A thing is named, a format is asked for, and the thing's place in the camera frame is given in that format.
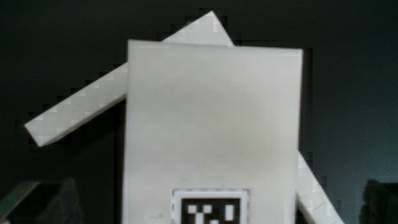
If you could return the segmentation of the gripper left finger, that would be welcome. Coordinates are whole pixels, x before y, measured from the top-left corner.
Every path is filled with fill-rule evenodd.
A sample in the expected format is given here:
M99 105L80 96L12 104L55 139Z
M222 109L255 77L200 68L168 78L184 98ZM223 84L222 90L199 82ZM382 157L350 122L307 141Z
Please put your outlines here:
M0 224L83 224L72 178L17 184L0 199Z

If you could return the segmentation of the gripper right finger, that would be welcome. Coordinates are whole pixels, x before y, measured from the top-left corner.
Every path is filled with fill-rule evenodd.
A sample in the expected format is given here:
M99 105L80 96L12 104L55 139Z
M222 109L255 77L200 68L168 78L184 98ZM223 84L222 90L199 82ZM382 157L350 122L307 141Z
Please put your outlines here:
M398 224L398 183L367 181L359 224Z

